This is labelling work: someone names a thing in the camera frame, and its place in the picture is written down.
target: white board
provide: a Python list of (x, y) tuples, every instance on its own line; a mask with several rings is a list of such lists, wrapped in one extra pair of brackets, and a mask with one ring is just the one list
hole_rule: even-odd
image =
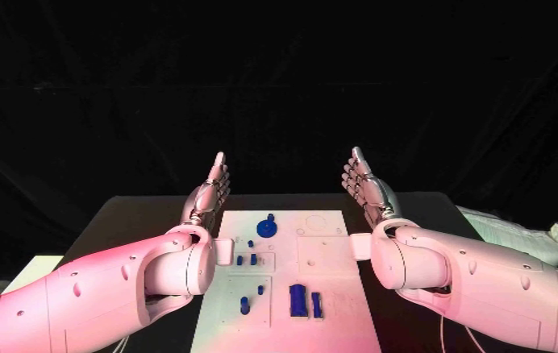
[[(279, 230), (264, 239), (255, 227), (270, 213)], [(192, 352), (379, 352), (341, 211), (225, 211), (219, 237), (235, 239), (235, 264), (217, 267)], [(244, 256), (241, 266), (238, 255)], [(306, 286), (307, 318), (291, 317), (293, 284)], [(258, 285), (264, 286), (261, 295)], [(313, 292), (320, 293), (323, 319), (313, 317)], [(241, 314), (241, 297), (250, 299), (247, 315)]]

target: black backdrop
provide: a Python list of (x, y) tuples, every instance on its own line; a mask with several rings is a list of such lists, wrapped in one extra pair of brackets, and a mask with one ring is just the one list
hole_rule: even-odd
[(555, 220), (558, 0), (0, 0), (3, 273), (114, 195), (395, 190)]

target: dark table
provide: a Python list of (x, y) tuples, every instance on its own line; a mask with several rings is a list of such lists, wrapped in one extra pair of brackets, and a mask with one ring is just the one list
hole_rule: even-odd
[[(397, 193), (404, 217), (421, 227), (482, 240), (472, 224), (443, 193)], [(178, 224), (185, 196), (114, 197), (103, 206), (87, 229), (61, 261), (162, 235)], [(219, 233), (224, 210), (341, 210), (349, 233), (369, 232), (369, 224), (356, 202), (346, 194), (232, 195), (217, 217), (214, 236)], [(364, 290), (375, 331), (384, 352), (441, 352), (441, 317), (384, 289), (375, 278), (369, 261), (358, 262)], [(202, 296), (180, 310), (163, 316), (155, 324), (130, 336), (126, 353), (189, 352), (201, 312)], [(473, 332), (489, 353), (528, 352)], [(477, 351), (466, 329), (444, 319), (446, 352)], [(107, 347), (103, 353), (114, 349)]]

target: blue switch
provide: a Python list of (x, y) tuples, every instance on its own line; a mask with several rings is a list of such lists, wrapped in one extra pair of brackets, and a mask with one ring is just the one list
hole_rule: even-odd
[(250, 313), (250, 304), (248, 304), (248, 298), (241, 298), (241, 313), (247, 315)]
[(320, 293), (312, 293), (312, 305), (315, 308), (315, 318), (323, 318), (320, 308)]
[(307, 317), (309, 309), (306, 308), (306, 287), (294, 284), (289, 288), (291, 294), (291, 317)]
[(258, 232), (258, 235), (263, 238), (271, 238), (277, 234), (277, 224), (274, 221), (276, 217), (273, 214), (267, 216), (267, 220), (263, 220), (258, 223), (258, 227), (255, 228), (255, 231)]

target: robotic hand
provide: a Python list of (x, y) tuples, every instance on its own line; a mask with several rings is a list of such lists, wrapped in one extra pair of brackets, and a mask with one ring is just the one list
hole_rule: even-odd
[(215, 264), (232, 263), (232, 239), (209, 234), (228, 177), (219, 153), (165, 235), (84, 256), (0, 296), (2, 353), (97, 351), (205, 293)]
[(423, 229), (394, 211), (387, 184), (358, 147), (343, 186), (364, 207), (372, 234), (351, 236), (387, 289), (508, 343), (558, 351), (555, 268), (512, 248)]

